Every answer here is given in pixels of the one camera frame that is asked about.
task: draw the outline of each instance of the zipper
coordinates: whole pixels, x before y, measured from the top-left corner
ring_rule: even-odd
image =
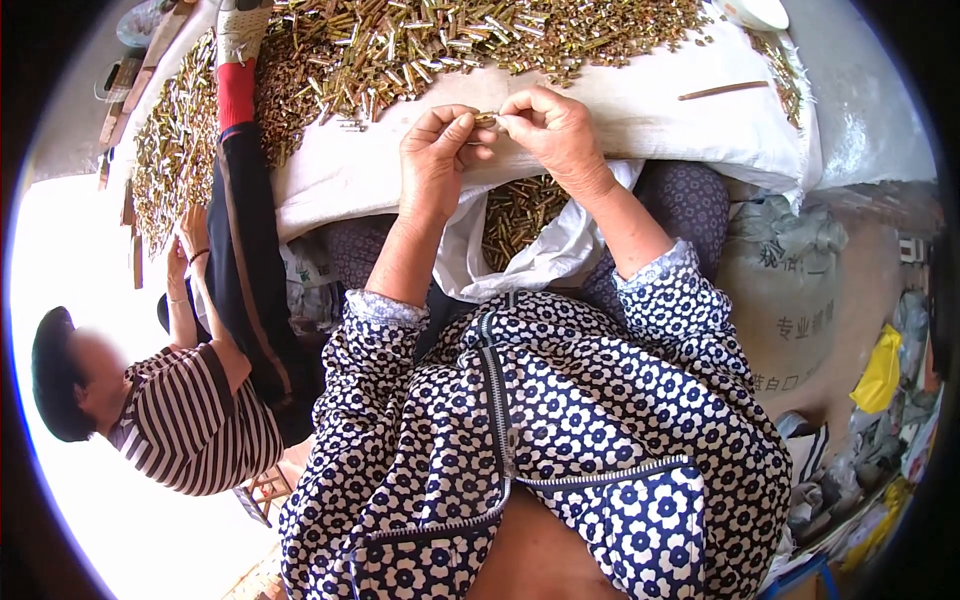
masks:
[[[508,304],[514,301],[514,295],[515,294],[511,294],[508,297]],[[354,550],[350,552],[351,559],[353,552],[370,542],[390,541],[399,543],[402,541],[430,540],[439,535],[455,536],[461,532],[486,527],[497,520],[500,517],[500,513],[503,512],[503,508],[510,498],[512,480],[516,477],[514,459],[516,457],[516,444],[519,441],[519,431],[515,427],[508,427],[506,416],[507,386],[503,379],[503,368],[496,352],[490,348],[490,344],[492,344],[490,321],[493,312],[494,311],[489,311],[480,318],[480,335],[486,342],[486,345],[480,348],[480,362],[490,383],[489,389],[487,390],[490,398],[487,404],[487,411],[493,416],[494,452],[500,463],[500,500],[496,503],[496,506],[493,506],[482,515],[451,520],[435,525],[415,525],[404,529],[387,529],[371,532],[357,542]]]
[[[592,488],[598,485],[609,485],[627,479],[639,479],[641,477],[650,477],[658,473],[676,468],[680,465],[689,465],[690,457],[685,454],[676,454],[664,458],[654,458],[644,461],[636,467],[625,468],[623,470],[611,471],[608,473],[599,473],[597,475],[578,475],[573,477],[562,477],[560,479],[529,479],[527,477],[518,477],[516,480],[525,486],[540,490],[542,492],[565,492],[569,490],[579,490],[581,488]]]

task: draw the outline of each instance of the striped shirt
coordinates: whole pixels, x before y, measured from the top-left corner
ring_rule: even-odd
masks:
[[[272,467],[283,452],[273,413],[247,379],[230,394],[212,346],[135,363],[133,383],[109,440],[151,479],[188,495],[236,487]]]

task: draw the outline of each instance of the wooden chair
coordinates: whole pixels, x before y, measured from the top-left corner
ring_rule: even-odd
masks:
[[[274,500],[289,496],[290,483],[277,465],[263,471],[243,485],[233,488],[240,504],[253,520],[272,527],[269,520],[270,507]]]

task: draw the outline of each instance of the hand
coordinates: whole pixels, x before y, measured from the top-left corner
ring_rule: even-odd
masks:
[[[210,240],[206,236],[206,208],[194,204],[183,213],[180,219],[180,243],[187,260],[210,248]]]
[[[491,130],[473,127],[476,108],[446,105],[431,108],[400,142],[399,218],[445,225],[457,209],[464,167],[493,156]]]
[[[590,112],[576,100],[531,87],[507,98],[496,121],[587,210],[616,187]]]
[[[180,236],[174,233],[167,247],[168,281],[183,281],[183,276],[186,274],[186,261],[186,254],[183,251],[183,244],[180,243]]]

